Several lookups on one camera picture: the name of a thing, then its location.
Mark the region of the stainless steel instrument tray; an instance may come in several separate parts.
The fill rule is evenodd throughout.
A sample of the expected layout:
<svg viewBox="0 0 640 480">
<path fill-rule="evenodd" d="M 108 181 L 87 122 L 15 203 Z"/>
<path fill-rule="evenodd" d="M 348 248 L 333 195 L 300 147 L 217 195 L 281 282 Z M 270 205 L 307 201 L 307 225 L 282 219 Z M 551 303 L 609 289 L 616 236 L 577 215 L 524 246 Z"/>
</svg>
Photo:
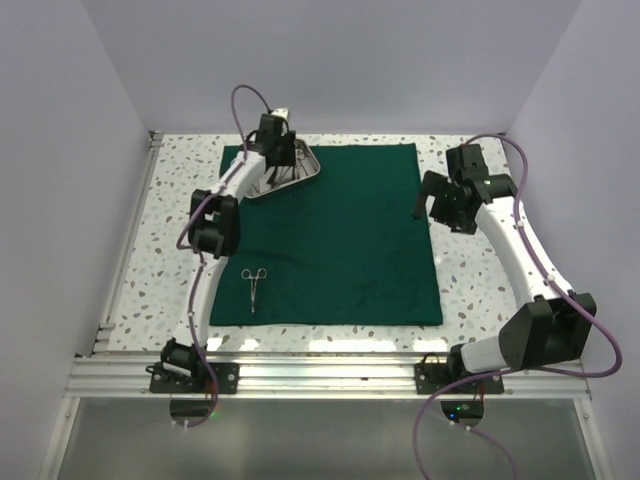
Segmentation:
<svg viewBox="0 0 640 480">
<path fill-rule="evenodd" d="M 269 195 L 282 193 L 285 189 L 313 180 L 320 171 L 321 165 L 313 151 L 304 140 L 296 139 L 294 141 L 294 164 L 292 166 L 269 167 L 251 186 L 246 198 L 263 200 Z"/>
</svg>

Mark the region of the dark green surgical cloth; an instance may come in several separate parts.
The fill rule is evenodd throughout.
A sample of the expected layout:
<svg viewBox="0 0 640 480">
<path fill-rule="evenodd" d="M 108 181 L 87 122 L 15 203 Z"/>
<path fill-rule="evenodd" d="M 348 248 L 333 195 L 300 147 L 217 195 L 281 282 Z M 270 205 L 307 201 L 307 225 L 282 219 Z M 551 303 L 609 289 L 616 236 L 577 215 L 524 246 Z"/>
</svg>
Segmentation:
<svg viewBox="0 0 640 480">
<path fill-rule="evenodd" d="M 412 144 L 318 146 L 311 181 L 240 204 L 241 237 L 214 300 L 216 327 L 439 326 L 428 223 Z M 251 313 L 241 271 L 266 268 Z"/>
</svg>

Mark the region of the small steel hemostat clamp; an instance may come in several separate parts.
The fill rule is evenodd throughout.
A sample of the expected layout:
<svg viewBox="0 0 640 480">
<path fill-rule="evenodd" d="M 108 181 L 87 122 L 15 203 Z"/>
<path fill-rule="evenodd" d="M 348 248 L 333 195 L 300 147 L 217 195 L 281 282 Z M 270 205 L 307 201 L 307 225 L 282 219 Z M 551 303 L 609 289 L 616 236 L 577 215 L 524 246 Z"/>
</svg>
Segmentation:
<svg viewBox="0 0 640 480">
<path fill-rule="evenodd" d="M 265 280 L 268 276 L 268 272 L 266 268 L 258 268 L 255 272 L 252 270 L 245 268 L 241 271 L 241 278 L 243 280 L 247 280 L 250 285 L 250 308 L 251 313 L 254 314 L 256 312 L 256 296 L 257 296 L 257 286 L 260 280 Z"/>
</svg>

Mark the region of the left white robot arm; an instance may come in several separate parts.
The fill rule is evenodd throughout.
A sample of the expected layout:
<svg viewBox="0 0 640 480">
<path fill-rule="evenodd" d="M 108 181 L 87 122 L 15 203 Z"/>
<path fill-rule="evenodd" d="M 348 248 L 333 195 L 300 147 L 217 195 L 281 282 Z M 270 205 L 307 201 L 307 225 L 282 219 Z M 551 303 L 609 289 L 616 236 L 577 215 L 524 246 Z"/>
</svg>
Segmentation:
<svg viewBox="0 0 640 480">
<path fill-rule="evenodd" d="M 207 383 L 210 316 L 222 273 L 239 247 L 240 204 L 268 169 L 295 165 L 295 138 L 287 109 L 262 115 L 219 180 L 192 194 L 189 220 L 178 239 L 180 249 L 196 255 L 191 290 L 179 326 L 161 351 L 162 367 L 185 392 Z"/>
</svg>

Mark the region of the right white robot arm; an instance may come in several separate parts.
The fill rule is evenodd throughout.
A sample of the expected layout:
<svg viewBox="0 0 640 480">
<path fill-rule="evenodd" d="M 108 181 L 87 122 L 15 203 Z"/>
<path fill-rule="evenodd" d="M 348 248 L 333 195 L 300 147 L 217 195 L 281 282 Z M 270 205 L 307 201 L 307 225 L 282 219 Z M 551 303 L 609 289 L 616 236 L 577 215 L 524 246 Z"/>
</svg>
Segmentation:
<svg viewBox="0 0 640 480">
<path fill-rule="evenodd" d="M 506 272 L 516 312 L 499 332 L 451 348 L 445 379 L 451 389 L 468 392 L 481 373 L 537 369 L 581 357 L 596 304 L 560 275 L 517 201 L 507 174 L 492 175 L 477 144 L 446 152 L 445 175 L 424 174 L 413 216 L 429 216 L 451 232 L 482 232 Z"/>
</svg>

